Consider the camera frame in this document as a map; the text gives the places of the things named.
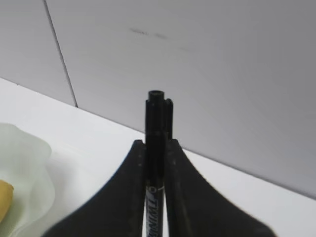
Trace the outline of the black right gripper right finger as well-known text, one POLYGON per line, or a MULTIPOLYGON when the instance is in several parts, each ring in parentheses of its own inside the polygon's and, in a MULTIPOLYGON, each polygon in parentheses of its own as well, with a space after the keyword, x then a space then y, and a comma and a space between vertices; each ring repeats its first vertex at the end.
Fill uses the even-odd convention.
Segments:
POLYGON ((176 139, 167 142, 164 175, 169 236, 276 236, 267 225, 213 188, 196 170, 176 139))

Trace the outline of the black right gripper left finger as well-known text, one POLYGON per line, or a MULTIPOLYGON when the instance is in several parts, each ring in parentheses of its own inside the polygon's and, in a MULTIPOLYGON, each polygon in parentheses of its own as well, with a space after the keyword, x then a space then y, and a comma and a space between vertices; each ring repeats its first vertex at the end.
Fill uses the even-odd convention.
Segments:
POLYGON ((135 140, 110 180, 45 237, 140 237, 145 199, 145 145, 135 140))

